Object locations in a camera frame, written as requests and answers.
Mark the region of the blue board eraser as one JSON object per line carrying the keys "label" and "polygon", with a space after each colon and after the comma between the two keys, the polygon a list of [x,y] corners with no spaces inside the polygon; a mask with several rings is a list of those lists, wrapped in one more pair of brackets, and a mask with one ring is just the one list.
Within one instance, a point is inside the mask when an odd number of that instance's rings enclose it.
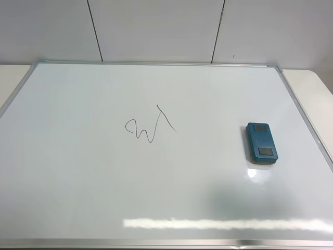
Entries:
{"label": "blue board eraser", "polygon": [[273,165],[278,160],[270,126],[267,123],[250,122],[246,126],[251,161],[259,165]]}

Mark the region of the white aluminium-framed whiteboard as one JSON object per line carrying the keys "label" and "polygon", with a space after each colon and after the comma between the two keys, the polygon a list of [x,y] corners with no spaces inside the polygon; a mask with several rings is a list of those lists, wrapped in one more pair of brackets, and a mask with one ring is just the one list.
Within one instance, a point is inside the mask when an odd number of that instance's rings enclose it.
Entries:
{"label": "white aluminium-framed whiteboard", "polygon": [[332,158],[276,66],[37,62],[1,108],[1,248],[332,249]]}

